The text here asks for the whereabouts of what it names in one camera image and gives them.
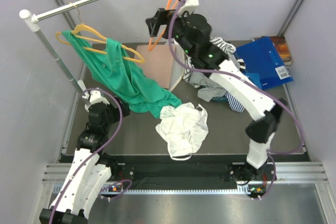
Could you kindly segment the white tank top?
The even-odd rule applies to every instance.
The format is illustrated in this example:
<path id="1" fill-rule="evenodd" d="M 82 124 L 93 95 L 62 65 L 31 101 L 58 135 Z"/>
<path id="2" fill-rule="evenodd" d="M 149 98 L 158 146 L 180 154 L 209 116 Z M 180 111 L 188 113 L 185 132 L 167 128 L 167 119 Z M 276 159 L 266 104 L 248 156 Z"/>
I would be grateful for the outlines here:
<path id="1" fill-rule="evenodd" d="M 201 148 L 209 129 L 208 113 L 198 104 L 184 103 L 177 108 L 165 106 L 161 110 L 161 122 L 155 127 L 167 143 L 167 151 L 174 161 L 186 161 Z"/>

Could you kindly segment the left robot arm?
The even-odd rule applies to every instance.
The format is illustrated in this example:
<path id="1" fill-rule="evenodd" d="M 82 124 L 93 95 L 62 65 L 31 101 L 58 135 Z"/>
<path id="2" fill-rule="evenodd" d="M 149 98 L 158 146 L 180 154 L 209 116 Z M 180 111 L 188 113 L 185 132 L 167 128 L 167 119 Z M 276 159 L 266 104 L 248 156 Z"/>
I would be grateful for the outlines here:
<path id="1" fill-rule="evenodd" d="M 118 97 L 112 99 L 114 104 L 99 96 L 87 109 L 88 122 L 77 139 L 70 170 L 57 197 L 41 210 L 40 223 L 88 223 L 103 185 L 117 178 L 117 161 L 103 149 L 111 126 L 128 116 L 130 109 Z"/>

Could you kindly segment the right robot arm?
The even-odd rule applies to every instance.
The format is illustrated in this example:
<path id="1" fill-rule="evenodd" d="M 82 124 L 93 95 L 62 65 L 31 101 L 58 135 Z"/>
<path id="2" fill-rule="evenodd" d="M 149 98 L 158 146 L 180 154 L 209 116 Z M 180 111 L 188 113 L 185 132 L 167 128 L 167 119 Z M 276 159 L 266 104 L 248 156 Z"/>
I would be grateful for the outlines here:
<path id="1" fill-rule="evenodd" d="M 210 41 L 211 25 L 200 14 L 184 12 L 174 19 L 173 10 L 159 8 L 145 23 L 150 37 L 156 37 L 162 25 L 163 37 L 172 37 L 191 58 L 194 67 L 219 84 L 248 111 L 252 122 L 245 132 L 250 139 L 244 165 L 233 169 L 232 179 L 250 182 L 264 174 L 271 141 L 278 128 L 282 107 L 257 90 L 257 87 L 234 65 L 229 56 Z"/>

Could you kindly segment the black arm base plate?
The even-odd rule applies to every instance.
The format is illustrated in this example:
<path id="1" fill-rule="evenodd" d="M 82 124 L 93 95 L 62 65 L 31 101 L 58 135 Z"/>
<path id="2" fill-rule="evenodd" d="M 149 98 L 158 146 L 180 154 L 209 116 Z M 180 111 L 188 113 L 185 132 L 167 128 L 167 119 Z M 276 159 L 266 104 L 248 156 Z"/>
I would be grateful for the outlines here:
<path id="1" fill-rule="evenodd" d="M 272 180 L 272 162 L 255 169 L 245 155 L 196 154 L 186 161 L 174 161 L 168 155 L 113 155 L 122 178 L 141 181 L 145 178 L 218 178 L 221 181 Z"/>

